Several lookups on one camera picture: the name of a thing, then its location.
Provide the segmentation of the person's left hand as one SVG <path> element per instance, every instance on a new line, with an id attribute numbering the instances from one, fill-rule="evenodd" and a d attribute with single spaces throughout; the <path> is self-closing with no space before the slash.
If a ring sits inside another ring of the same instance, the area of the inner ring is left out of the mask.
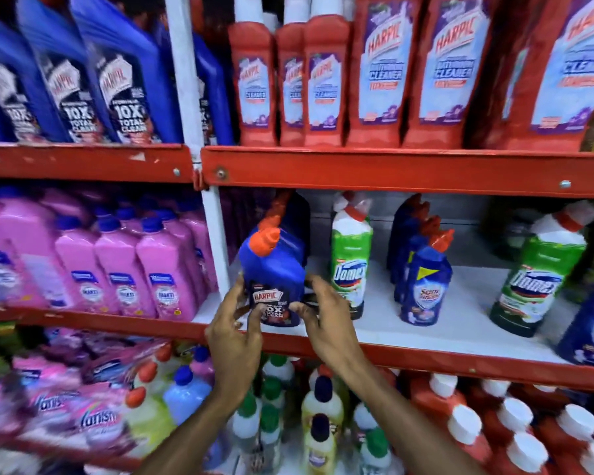
<path id="1" fill-rule="evenodd" d="M 243 275 L 225 295 L 205 330 L 205 337 L 214 361 L 216 384 L 254 380 L 261 359 L 262 341 L 247 341 L 246 332 L 238 325 L 238 304 L 245 297 Z"/>

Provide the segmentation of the person's left forearm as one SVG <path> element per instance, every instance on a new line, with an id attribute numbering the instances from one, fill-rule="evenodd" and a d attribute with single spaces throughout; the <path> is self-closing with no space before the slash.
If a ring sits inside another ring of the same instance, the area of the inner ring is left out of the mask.
<path id="1" fill-rule="evenodd" d="M 243 384 L 216 384 L 214 391 L 172 432 L 132 475 L 199 475 L 203 459 L 237 407 L 249 393 Z"/>

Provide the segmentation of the pink bottle blue cap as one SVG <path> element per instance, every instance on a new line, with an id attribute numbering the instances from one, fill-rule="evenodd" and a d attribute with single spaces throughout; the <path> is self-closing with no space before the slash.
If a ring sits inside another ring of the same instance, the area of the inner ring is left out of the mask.
<path id="1" fill-rule="evenodd" d="M 214 385 L 214 363 L 207 346 L 194 347 L 189 367 L 195 379 L 202 380 L 211 386 Z"/>

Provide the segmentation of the green toilet cleaner bottle white top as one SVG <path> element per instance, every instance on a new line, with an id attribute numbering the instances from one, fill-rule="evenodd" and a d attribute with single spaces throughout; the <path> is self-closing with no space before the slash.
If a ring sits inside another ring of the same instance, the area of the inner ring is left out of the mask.
<path id="1" fill-rule="evenodd" d="M 364 312 L 367 269 L 373 228 L 368 221 L 371 198 L 358 198 L 339 211 L 332 223 L 331 285 L 349 303 L 352 320 Z"/>
<path id="2" fill-rule="evenodd" d="M 489 319 L 508 333 L 533 337 L 583 256 L 586 239 L 582 230 L 593 222 L 594 203 L 586 199 L 536 220 Z"/>
<path id="3" fill-rule="evenodd" d="M 366 191 L 342 191 L 333 197 L 331 208 L 331 217 L 334 218 L 338 213 L 346 213 L 356 219 L 365 218 L 369 214 L 372 199 Z"/>

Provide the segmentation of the yellow bottle dark blue cap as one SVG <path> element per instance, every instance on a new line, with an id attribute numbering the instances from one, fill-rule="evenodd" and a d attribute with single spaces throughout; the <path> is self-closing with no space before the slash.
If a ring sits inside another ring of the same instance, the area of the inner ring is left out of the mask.
<path id="1" fill-rule="evenodd" d="M 325 414 L 312 417 L 304 431 L 303 469 L 305 475 L 334 475 L 337 446 Z"/>
<path id="2" fill-rule="evenodd" d="M 327 416 L 332 435 L 340 435 L 345 409 L 340 396 L 334 391 L 332 379 L 326 375 L 317 377 L 314 389 L 307 393 L 302 402 L 301 425 L 304 431 L 310 430 L 312 419 L 317 414 Z"/>

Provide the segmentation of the light blue bottle blue cap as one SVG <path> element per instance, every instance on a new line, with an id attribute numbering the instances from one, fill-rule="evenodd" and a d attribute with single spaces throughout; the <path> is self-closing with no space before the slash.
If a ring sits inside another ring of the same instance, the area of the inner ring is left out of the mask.
<path id="1" fill-rule="evenodd" d="M 174 381 L 165 390 L 163 401 L 176 426 L 183 424 L 212 391 L 212 386 L 196 377 L 188 365 L 178 367 Z"/>

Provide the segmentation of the red metal shelf beam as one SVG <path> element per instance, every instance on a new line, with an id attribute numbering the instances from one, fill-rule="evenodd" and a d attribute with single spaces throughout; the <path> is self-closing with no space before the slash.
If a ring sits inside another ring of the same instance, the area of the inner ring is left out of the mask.
<path id="1" fill-rule="evenodd" d="M 194 183 L 198 174 L 181 144 L 0 142 L 0 178 Z"/>
<path id="2" fill-rule="evenodd" d="M 594 199 L 594 152 L 212 146 L 209 185 Z"/>
<path id="3" fill-rule="evenodd" d="M 206 325 L 196 322 L 183 323 L 73 311 L 0 306 L 0 322 L 7 321 L 26 326 L 92 329 L 117 334 L 205 342 Z M 544 384 L 578 391 L 594 391 L 594 367 L 415 348 L 396 348 L 374 343 L 360 343 L 360 345 L 365 355 L 375 365 L 382 367 L 504 379 L 523 384 Z"/>

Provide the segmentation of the yellow-green bottle orange cap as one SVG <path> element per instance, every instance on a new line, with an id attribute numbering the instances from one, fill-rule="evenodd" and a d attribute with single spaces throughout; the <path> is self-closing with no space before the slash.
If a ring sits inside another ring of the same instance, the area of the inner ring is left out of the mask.
<path id="1" fill-rule="evenodd" d="M 129 457 L 144 458 L 174 431 L 175 423 L 162 397 L 165 388 L 156 362 L 147 361 L 138 368 L 125 396 L 125 420 L 134 442 Z"/>

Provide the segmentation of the row of pink bottles blue caps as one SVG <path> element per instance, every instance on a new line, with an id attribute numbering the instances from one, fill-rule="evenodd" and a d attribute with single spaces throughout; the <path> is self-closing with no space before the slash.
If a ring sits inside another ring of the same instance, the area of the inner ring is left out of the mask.
<path id="1" fill-rule="evenodd" d="M 217 292 L 202 197 L 0 186 L 0 306 L 190 322 Z"/>

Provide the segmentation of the white shelf board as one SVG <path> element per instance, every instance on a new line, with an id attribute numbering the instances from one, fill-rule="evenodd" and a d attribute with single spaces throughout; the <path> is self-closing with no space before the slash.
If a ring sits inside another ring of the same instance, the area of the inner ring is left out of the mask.
<path id="1" fill-rule="evenodd" d="M 364 313 L 354 321 L 359 342 L 459 355 L 501 357 L 569 365 L 548 344 L 557 329 L 543 328 L 532 338 L 519 337 L 493 324 L 488 311 L 507 276 L 507 269 L 455 266 L 438 322 L 429 327 L 400 319 L 393 285 L 383 264 L 371 260 L 364 296 Z"/>

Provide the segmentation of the pile of pink detergent pouches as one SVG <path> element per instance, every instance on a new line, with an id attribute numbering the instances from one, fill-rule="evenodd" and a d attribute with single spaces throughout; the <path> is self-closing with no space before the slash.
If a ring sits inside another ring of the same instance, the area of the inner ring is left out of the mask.
<path id="1" fill-rule="evenodd" d="M 179 366 L 173 343 L 162 338 L 53 328 L 23 339 L 28 358 L 14 359 L 0 378 L 4 438 L 128 455 L 125 396 L 138 368 L 156 362 L 167 386 Z"/>

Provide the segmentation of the group of red bottles white caps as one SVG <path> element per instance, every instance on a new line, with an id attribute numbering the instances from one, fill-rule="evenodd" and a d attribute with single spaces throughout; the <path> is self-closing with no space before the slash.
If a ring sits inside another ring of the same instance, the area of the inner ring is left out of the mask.
<path id="1" fill-rule="evenodd" d="M 594 475 L 594 392 L 384 370 L 491 475 Z"/>

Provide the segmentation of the small red cleaner bottle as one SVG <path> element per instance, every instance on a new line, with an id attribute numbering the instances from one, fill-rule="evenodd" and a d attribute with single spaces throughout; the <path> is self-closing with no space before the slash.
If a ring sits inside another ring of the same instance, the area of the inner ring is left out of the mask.
<path id="1" fill-rule="evenodd" d="M 275 39 L 264 23 L 262 0 L 234 0 L 234 22 L 228 28 L 228 36 L 240 144 L 277 146 Z"/>
<path id="2" fill-rule="evenodd" d="M 280 146 L 303 146 L 304 36 L 310 0 L 284 0 L 284 23 L 276 31 Z"/>
<path id="3" fill-rule="evenodd" d="M 304 31 L 304 146 L 343 144 L 351 26 L 343 0 L 311 0 Z"/>

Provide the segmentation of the large red cleaner bottle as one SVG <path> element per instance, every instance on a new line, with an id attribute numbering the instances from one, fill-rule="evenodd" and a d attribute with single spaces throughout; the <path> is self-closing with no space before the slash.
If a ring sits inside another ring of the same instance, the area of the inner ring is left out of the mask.
<path id="1" fill-rule="evenodd" d="M 502 111 L 517 55 L 540 0 L 500 0 L 493 19 L 491 43 L 484 60 L 466 124 L 468 148 L 486 149 L 496 143 L 493 133 Z"/>
<path id="2" fill-rule="evenodd" d="M 402 148 L 460 149 L 497 0 L 428 0 Z"/>
<path id="3" fill-rule="evenodd" d="M 396 148 L 424 0 L 356 0 L 349 71 L 349 148 Z"/>
<path id="4" fill-rule="evenodd" d="M 489 149 L 578 152 L 594 114 L 594 0 L 540 0 Z"/>

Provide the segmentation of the white shelf upright post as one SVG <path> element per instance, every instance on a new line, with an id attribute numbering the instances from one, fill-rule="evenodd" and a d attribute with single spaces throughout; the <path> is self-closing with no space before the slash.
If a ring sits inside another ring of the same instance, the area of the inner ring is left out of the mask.
<path id="1" fill-rule="evenodd" d="M 208 233 L 214 257 L 218 300 L 229 292 L 232 281 L 229 274 L 229 256 L 223 224 L 220 192 L 209 185 L 203 173 L 201 150 L 205 146 L 203 124 L 199 104 L 199 83 L 196 70 L 190 0 L 165 0 L 168 29 L 172 42 L 175 81 L 182 134 L 185 146 L 190 151 L 194 170 L 194 183 L 201 192 L 205 209 Z"/>

